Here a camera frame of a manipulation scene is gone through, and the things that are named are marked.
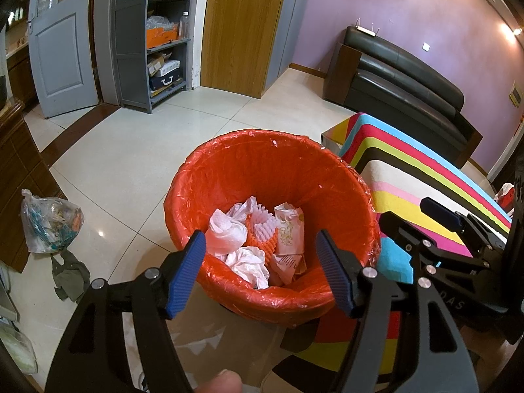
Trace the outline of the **operator thumb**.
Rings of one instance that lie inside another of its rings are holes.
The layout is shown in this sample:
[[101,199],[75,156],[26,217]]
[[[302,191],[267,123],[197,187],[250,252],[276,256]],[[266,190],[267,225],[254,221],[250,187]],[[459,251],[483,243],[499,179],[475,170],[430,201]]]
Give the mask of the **operator thumb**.
[[199,385],[195,393],[242,393],[242,378],[234,371],[224,369],[212,380]]

